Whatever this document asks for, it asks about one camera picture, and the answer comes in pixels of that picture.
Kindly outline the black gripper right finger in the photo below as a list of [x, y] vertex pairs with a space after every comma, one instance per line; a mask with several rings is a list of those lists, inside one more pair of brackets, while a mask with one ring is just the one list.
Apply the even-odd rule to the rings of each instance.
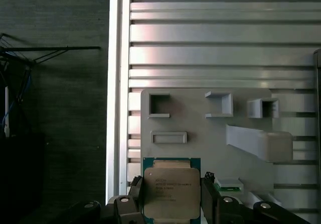
[[207, 223], [308, 223], [274, 202], [257, 201], [248, 208], [234, 197], [221, 195], [214, 183], [215, 174], [206, 172], [201, 179], [201, 208]]

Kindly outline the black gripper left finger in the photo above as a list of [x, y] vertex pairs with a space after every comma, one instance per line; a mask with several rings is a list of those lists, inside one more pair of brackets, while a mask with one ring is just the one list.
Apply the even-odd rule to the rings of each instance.
[[128, 195], [113, 197], [102, 206], [81, 201], [60, 214], [60, 223], [143, 223], [143, 177], [134, 177]]

